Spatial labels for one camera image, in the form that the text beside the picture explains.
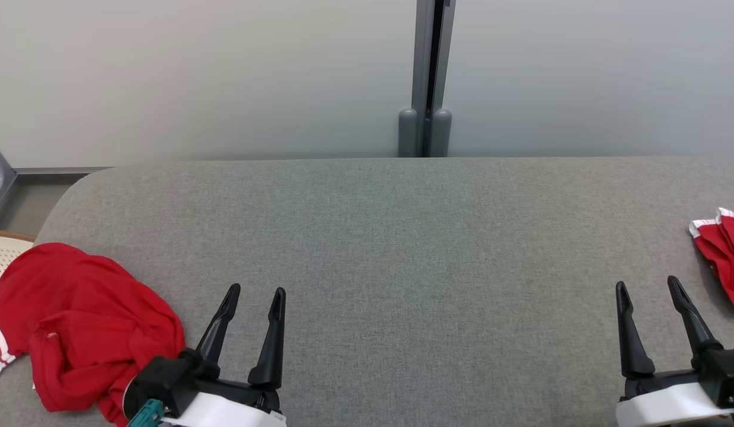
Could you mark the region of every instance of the gray floor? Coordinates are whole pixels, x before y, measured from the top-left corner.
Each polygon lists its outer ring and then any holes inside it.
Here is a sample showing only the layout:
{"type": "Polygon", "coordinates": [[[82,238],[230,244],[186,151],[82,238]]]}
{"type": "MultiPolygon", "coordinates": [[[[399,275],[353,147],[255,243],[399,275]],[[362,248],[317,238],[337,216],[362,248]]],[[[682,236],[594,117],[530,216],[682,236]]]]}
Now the gray floor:
{"type": "Polygon", "coordinates": [[[0,205],[0,230],[37,235],[48,214],[80,175],[18,176],[0,205]]]}

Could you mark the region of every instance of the gray upholstered table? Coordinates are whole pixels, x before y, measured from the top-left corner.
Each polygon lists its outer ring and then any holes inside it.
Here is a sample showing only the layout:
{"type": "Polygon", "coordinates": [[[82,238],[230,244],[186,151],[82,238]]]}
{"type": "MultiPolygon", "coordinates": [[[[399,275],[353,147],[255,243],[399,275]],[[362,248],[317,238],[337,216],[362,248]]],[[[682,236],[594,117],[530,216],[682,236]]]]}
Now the gray upholstered table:
{"type": "MultiPolygon", "coordinates": [[[[614,284],[659,370],[689,347],[665,278],[734,346],[734,309],[691,219],[734,210],[734,164],[682,158],[183,162],[82,179],[42,241],[117,260],[195,344],[242,284],[223,377],[256,363],[288,290],[281,407],[291,426],[613,425],[614,284]]],[[[45,413],[28,358],[0,377],[0,425],[45,413]]]]}

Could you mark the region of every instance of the red clothing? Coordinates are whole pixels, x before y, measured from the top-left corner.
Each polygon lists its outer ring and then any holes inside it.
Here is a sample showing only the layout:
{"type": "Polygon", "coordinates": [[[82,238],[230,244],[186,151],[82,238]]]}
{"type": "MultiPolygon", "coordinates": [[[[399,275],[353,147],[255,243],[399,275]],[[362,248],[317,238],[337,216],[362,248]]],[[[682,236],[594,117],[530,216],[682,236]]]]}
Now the red clothing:
{"type": "Polygon", "coordinates": [[[169,305],[107,257],[46,243],[1,276],[0,360],[30,354],[46,410],[98,402],[109,422],[124,427],[129,382],[154,356],[176,357],[184,347],[169,305]]]}
{"type": "Polygon", "coordinates": [[[698,219],[689,227],[694,242],[708,260],[734,307],[734,252],[728,235],[714,219],[698,219]]]}

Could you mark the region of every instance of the white wall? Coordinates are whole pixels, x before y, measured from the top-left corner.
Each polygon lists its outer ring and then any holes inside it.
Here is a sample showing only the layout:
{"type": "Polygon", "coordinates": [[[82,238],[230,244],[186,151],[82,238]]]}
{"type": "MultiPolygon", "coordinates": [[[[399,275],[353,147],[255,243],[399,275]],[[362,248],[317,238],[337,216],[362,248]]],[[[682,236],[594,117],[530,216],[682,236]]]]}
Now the white wall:
{"type": "Polygon", "coordinates": [[[734,157],[734,0],[458,0],[451,156],[734,157]]]}
{"type": "Polygon", "coordinates": [[[14,168],[390,157],[415,0],[0,0],[14,168]]]}

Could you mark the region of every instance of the white stripe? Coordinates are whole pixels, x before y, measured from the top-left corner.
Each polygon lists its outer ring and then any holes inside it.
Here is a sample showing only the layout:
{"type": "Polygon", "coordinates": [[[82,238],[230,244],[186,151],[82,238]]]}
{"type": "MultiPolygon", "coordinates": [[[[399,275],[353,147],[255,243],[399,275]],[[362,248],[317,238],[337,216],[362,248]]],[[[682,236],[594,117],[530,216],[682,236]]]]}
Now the white stripe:
{"type": "Polygon", "coordinates": [[[1,332],[1,328],[0,328],[0,351],[1,351],[1,356],[3,356],[6,363],[14,362],[14,359],[16,359],[14,355],[9,353],[9,344],[6,343],[6,337],[4,337],[4,333],[1,332]]]}
{"type": "Polygon", "coordinates": [[[694,225],[693,221],[691,221],[691,224],[689,224],[689,232],[691,233],[691,237],[693,238],[701,236],[701,233],[698,232],[697,226],[694,225]]]}
{"type": "Polygon", "coordinates": [[[734,218],[734,211],[730,211],[726,208],[717,208],[716,221],[718,224],[722,224],[722,220],[720,219],[721,216],[730,216],[731,218],[734,218]]]}
{"type": "Polygon", "coordinates": [[[694,221],[691,221],[691,224],[689,224],[689,232],[691,233],[693,238],[697,238],[698,236],[701,236],[701,233],[698,232],[698,228],[701,226],[711,226],[716,224],[714,219],[695,219],[694,221]]]}

